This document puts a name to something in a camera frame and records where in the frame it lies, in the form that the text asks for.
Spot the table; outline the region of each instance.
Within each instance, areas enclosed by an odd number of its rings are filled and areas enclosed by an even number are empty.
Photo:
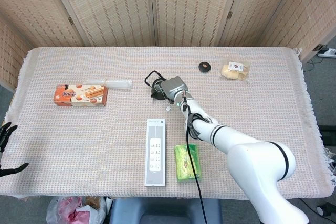
[[[249,82],[220,77],[224,59],[251,65]],[[207,61],[211,71],[201,73]],[[278,183],[286,198],[331,195],[328,170],[298,55],[289,48],[46,47],[30,51],[6,120],[18,124],[2,168],[29,162],[1,178],[0,194],[63,196],[198,197],[195,183],[176,181],[174,146],[185,143],[184,118],[165,101],[150,98],[144,78],[152,70],[179,75],[204,110],[259,140],[285,143],[294,153],[294,175]],[[105,108],[58,107],[58,84],[87,78],[132,79],[132,90],[109,90]],[[166,119],[166,186],[144,186],[146,120]],[[225,154],[199,145],[204,198],[247,199],[231,178]]]

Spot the green snack box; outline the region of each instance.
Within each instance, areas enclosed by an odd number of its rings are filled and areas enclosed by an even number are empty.
[[[188,149],[186,144],[175,146],[176,175],[178,182],[187,182],[195,180],[193,168],[190,163]],[[197,144],[189,144],[190,154],[193,159],[197,179],[201,178],[200,159],[198,157]]]

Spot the robotic hand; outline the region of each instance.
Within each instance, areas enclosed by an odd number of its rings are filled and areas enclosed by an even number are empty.
[[[8,143],[9,137],[11,136],[12,132],[16,130],[17,125],[10,127],[11,122],[4,124],[0,129],[0,160],[2,158],[2,153],[5,150],[5,147]],[[10,174],[16,174],[23,171],[28,166],[28,163],[24,163],[18,168],[15,169],[5,169],[1,170],[0,165],[0,177],[7,176]]]
[[[147,79],[154,72],[160,78],[150,86]],[[277,189],[277,181],[290,177],[296,166],[294,155],[287,146],[259,141],[219,124],[192,98],[179,76],[166,80],[153,71],[145,83],[152,88],[152,97],[176,103],[186,117],[185,130],[189,130],[192,138],[206,141],[227,154],[229,172],[254,206],[260,223],[309,223],[307,216],[286,201]]]

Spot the biscuit box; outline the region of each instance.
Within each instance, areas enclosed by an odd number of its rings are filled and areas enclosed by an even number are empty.
[[[102,85],[57,85],[54,103],[58,106],[105,106],[108,88]]]

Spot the gray carpet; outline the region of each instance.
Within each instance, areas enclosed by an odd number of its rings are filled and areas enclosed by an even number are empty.
[[[336,38],[328,44],[336,48]],[[321,59],[314,57],[314,62]],[[314,111],[319,125],[335,125],[336,123],[336,59],[325,58],[320,64],[305,64],[303,67],[305,80],[308,86]],[[0,86],[0,121],[3,120],[9,107],[13,94]],[[46,223],[46,209],[51,197],[41,196],[29,198],[26,202],[13,197],[0,196],[0,223]],[[336,194],[323,199],[305,199],[306,203],[314,210],[316,206],[330,202],[336,205]],[[310,223],[328,224],[309,210],[299,199],[290,200],[291,203],[302,209],[309,217]],[[260,224],[253,206],[249,201],[222,200],[224,224]],[[331,216],[336,221],[336,214]]]

